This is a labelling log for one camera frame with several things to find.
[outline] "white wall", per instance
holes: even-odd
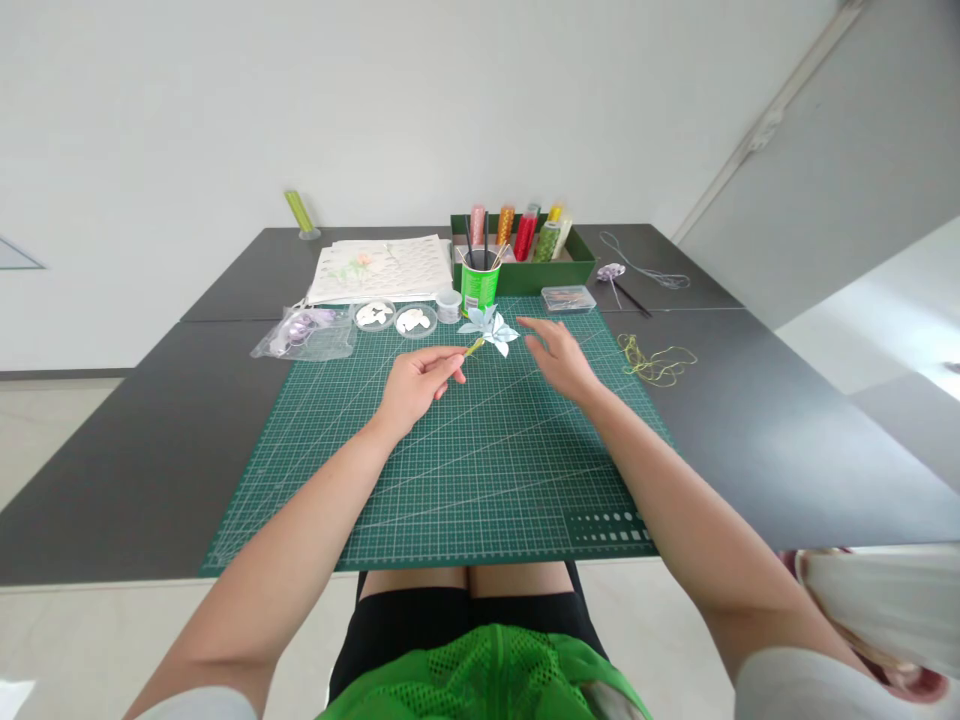
[[[960,402],[955,397],[913,372],[850,399],[960,493]]]
[[[0,3],[0,370],[130,366],[297,187],[672,232],[835,0]],[[295,298],[296,289],[291,295]]]
[[[960,217],[777,335],[848,395],[960,361]]]
[[[960,4],[870,0],[681,248],[778,328],[960,214]]]

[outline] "grid lines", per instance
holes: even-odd
[[[518,315],[545,316],[535,297],[500,298],[499,310],[518,330]],[[600,380],[672,443],[640,380],[623,372],[602,315],[563,321]],[[457,327],[440,325],[423,340],[361,332],[349,358],[295,362],[201,576],[219,575],[366,423],[397,354],[473,341]],[[510,345],[507,358],[490,345],[467,358],[466,385],[451,382],[391,454],[338,570],[656,554],[596,431],[546,383],[522,342]]]

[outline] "white floor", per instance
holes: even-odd
[[[0,383],[0,507],[116,381]],[[659,560],[581,565],[611,660],[655,718],[733,716],[733,690],[692,603]],[[18,720],[122,715],[210,583],[0,588],[0,680],[35,681]],[[284,655],[266,717],[313,718],[353,608],[336,577]],[[3,696],[0,693],[0,720]]]

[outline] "orange tube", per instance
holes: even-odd
[[[504,205],[500,208],[500,224],[497,226],[497,245],[506,245],[513,235],[513,205]]]

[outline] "person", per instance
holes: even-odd
[[[596,378],[563,323],[519,322],[536,333],[525,342],[546,380],[603,438],[703,616],[735,684],[737,718],[908,717],[750,526]],[[467,381],[464,352],[396,358],[379,409],[237,555],[126,718],[263,715],[277,661],[390,453],[451,380]],[[365,574],[324,717],[648,717],[606,658],[574,567]]]

